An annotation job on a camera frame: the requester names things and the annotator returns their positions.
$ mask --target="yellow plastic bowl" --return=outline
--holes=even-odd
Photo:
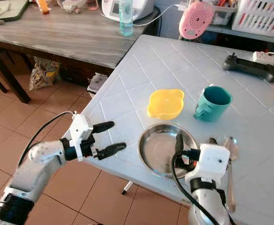
[[[184,92],[180,89],[157,90],[150,95],[147,116],[172,120],[184,107]]]

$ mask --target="mug handle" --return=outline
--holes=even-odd
[[[196,119],[200,119],[200,117],[204,114],[204,113],[211,113],[212,109],[210,108],[209,105],[207,104],[202,104],[200,106],[198,106],[195,110],[195,114],[194,117]]]

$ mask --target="stainless steel plate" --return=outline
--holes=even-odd
[[[159,177],[172,178],[171,160],[175,153],[176,135],[182,134],[184,149],[198,149],[192,135],[179,126],[172,124],[156,124],[148,128],[141,136],[138,153],[144,165]],[[176,169],[178,178],[186,171]]]

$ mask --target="black game controller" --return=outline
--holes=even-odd
[[[222,68],[225,70],[242,71],[259,76],[263,79],[266,79],[270,83],[274,82],[274,66],[270,64],[264,65],[257,62],[238,59],[234,53],[226,58]]]

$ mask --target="teal mug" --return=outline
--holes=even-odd
[[[207,87],[198,100],[193,117],[207,122],[217,121],[231,102],[232,96],[224,88]]]

